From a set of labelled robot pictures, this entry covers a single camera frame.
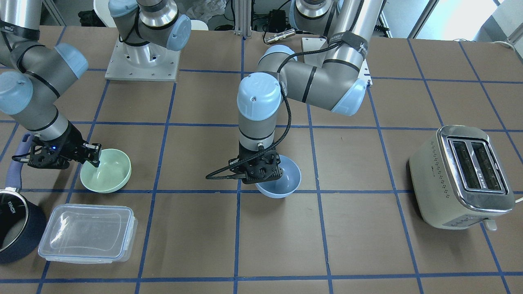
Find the light blue cap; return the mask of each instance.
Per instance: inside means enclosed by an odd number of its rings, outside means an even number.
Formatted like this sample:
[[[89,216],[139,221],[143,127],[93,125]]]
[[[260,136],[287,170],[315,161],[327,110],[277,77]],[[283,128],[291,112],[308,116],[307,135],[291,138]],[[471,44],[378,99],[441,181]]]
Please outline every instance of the light blue cap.
[[[296,20],[294,19],[294,7],[296,5],[296,0],[292,0],[291,1],[291,8],[289,9],[289,23],[291,25],[291,27],[295,28],[295,29],[299,29],[298,26],[296,25]]]
[[[15,115],[24,110],[31,101],[33,87],[31,80],[16,71],[0,74],[0,110]]]
[[[138,8],[136,0],[109,0],[111,17],[124,16]]]
[[[363,102],[366,89],[367,83],[360,78],[357,79],[353,86],[350,87],[345,95],[343,95],[343,97],[338,101],[338,104],[334,106],[331,112],[346,116],[355,114],[361,106],[361,102]]]
[[[338,1],[338,13],[339,13],[340,11],[342,11],[342,6],[343,6],[343,0],[339,0],[339,1]]]
[[[58,52],[58,54],[60,54],[67,65],[69,65],[77,78],[80,78],[89,67],[87,59],[85,59],[82,53],[80,53],[80,51],[78,51],[78,49],[74,48],[73,46],[67,43],[60,43],[56,45],[54,49]]]
[[[264,58],[265,56],[267,56],[271,53],[285,53],[288,55],[293,55],[294,51],[285,45],[274,45],[274,46],[271,46],[269,49],[267,49],[267,51],[265,51],[265,54],[263,54],[263,56],[260,58],[260,60],[262,60],[262,58]]]
[[[191,35],[191,19],[182,14],[178,17],[170,31],[169,39],[167,40],[167,49],[173,51],[180,51],[185,47],[189,36]]]
[[[236,102],[247,119],[261,121],[271,117],[281,104],[278,80],[268,73],[253,73],[240,82]]]

